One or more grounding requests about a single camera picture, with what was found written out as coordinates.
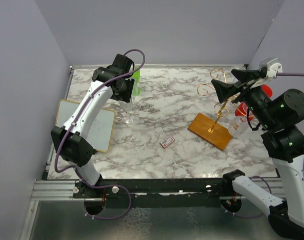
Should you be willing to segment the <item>green plastic wine glass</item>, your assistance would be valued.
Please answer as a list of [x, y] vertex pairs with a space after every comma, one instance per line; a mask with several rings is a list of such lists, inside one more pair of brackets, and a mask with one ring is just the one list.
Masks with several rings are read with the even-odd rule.
[[140, 82], [140, 71], [139, 70], [137, 70], [137, 71], [135, 71], [133, 73], [132, 79], [134, 80], [134, 86], [133, 86], [133, 90], [132, 90], [132, 96], [136, 97], [141, 92], [141, 88], [139, 86], [139, 82]]

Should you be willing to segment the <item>red plastic wine glass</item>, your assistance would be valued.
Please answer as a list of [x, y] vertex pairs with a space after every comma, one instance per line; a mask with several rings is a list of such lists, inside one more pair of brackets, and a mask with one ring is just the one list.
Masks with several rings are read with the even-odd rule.
[[[272, 97], [273, 91], [272, 91], [272, 89], [271, 89], [268, 85], [263, 84], [263, 85], [261, 86], [261, 88], [262, 88], [262, 90], [266, 93], [266, 95], [267, 95], [269, 98]], [[239, 117], [239, 116], [241, 116], [241, 117], [246, 117], [246, 116], [247, 116], [247, 110], [248, 110], [247, 105], [246, 105], [244, 102], [242, 102], [242, 103], [236, 108], [234, 114], [235, 114], [236, 117]]]

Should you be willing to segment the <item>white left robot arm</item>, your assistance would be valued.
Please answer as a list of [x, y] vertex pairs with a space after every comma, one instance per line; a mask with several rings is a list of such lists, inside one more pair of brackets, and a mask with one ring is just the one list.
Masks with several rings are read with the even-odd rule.
[[94, 71], [90, 87], [72, 116], [61, 127], [51, 130], [56, 158], [69, 163], [65, 169], [75, 170], [86, 182], [85, 192], [93, 198], [101, 194], [102, 176], [91, 161], [95, 150], [87, 136], [107, 100], [130, 102], [133, 73], [134, 62], [125, 54], [117, 54], [111, 65]]

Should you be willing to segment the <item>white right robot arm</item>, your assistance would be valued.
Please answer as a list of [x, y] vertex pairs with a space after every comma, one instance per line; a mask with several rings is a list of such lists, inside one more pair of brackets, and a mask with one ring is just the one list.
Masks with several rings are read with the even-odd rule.
[[280, 75], [275, 67], [233, 69], [232, 74], [235, 83], [211, 81], [218, 100], [245, 103], [262, 125], [263, 144], [279, 172], [285, 199], [254, 184], [240, 170], [226, 173], [221, 189], [226, 196], [237, 193], [251, 201], [280, 237], [304, 240], [304, 135], [296, 127], [304, 120], [304, 92], [292, 88], [270, 99], [262, 84]]

